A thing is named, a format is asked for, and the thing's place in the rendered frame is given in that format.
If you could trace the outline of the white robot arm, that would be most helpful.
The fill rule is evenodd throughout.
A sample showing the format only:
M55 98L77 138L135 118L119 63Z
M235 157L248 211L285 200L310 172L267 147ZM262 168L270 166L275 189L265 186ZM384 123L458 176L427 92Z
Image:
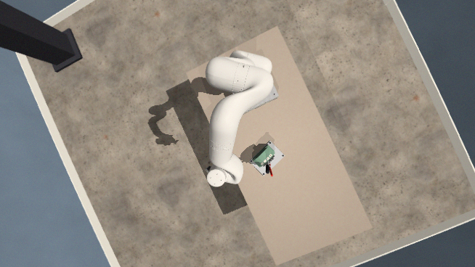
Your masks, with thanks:
M211 86L234 93L219 101L211 114L209 157L213 164L205 171L212 186L240 182L243 164L232 153L240 119L247 110L266 99L273 87L269 59L243 51L234 51L230 57L214 57L206 66L206 80ZM250 59L238 59L246 57Z

